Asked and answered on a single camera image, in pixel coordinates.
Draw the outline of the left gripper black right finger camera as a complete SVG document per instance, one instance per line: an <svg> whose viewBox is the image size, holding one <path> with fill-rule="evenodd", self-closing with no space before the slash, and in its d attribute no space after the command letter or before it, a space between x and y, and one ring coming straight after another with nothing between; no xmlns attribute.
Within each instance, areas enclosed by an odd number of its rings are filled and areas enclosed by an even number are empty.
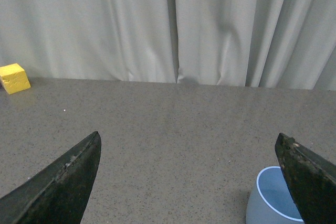
<svg viewBox="0 0 336 224"><path fill-rule="evenodd" d="M335 223L335 165L283 133L275 152L304 223Z"/></svg>

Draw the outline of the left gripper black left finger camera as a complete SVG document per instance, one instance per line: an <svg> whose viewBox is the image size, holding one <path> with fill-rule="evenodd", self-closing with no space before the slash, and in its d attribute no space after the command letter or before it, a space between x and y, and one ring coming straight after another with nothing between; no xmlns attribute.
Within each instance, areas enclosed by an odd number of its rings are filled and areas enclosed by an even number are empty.
<svg viewBox="0 0 336 224"><path fill-rule="evenodd" d="M1 223L81 223L101 157L92 132L1 198Z"/></svg>

